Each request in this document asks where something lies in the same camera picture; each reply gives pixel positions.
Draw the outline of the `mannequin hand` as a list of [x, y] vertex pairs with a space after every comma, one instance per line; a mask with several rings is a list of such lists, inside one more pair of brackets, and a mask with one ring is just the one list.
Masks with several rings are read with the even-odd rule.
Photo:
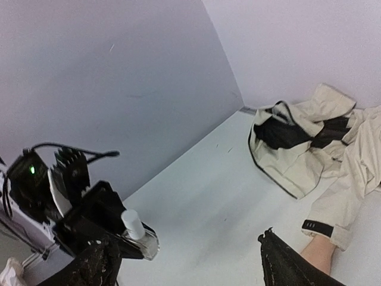
[[318, 270], [330, 275], [335, 250], [336, 246], [327, 237], [315, 235], [301, 251], [301, 256]]

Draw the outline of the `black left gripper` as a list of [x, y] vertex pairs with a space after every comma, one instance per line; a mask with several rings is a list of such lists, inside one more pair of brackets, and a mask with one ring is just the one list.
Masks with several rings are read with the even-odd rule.
[[142, 222], [145, 236], [129, 237], [120, 215], [125, 207], [117, 192], [106, 181], [97, 182], [55, 225], [55, 240], [71, 256], [78, 256], [90, 241], [104, 236], [117, 242], [125, 259], [154, 259], [157, 256], [157, 234]]

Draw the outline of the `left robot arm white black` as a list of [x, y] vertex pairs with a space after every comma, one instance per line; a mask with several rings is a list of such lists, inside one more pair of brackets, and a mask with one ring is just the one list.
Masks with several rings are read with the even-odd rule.
[[125, 208], [108, 182], [90, 182], [89, 165], [118, 151], [54, 148], [53, 166], [36, 147], [1, 164], [1, 224], [43, 258], [53, 247], [76, 257], [106, 237], [124, 259], [154, 259], [160, 249], [155, 231]]

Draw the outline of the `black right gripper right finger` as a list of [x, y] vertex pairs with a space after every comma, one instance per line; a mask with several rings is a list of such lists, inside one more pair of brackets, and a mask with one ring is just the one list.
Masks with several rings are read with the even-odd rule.
[[266, 286], [343, 286], [303, 259], [271, 228], [258, 241]]

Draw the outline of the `white nail polish cap brush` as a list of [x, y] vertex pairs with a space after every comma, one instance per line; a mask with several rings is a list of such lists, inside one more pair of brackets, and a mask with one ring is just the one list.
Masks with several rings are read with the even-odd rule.
[[132, 209], [125, 210], [121, 214], [121, 219], [131, 239], [140, 240], [145, 236], [145, 229], [137, 211]]

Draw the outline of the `clear nail polish bottle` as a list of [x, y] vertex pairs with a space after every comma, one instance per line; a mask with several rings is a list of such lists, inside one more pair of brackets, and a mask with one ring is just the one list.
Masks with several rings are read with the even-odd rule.
[[122, 212], [121, 220], [125, 231], [121, 235], [136, 246], [146, 260], [153, 260], [160, 250], [156, 233], [148, 229], [140, 220], [137, 211], [128, 209]]

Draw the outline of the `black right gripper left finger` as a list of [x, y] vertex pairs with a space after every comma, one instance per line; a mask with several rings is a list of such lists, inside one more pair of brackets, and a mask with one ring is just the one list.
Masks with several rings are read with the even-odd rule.
[[122, 262], [118, 240], [113, 235], [91, 239], [67, 266], [40, 285], [118, 285]]

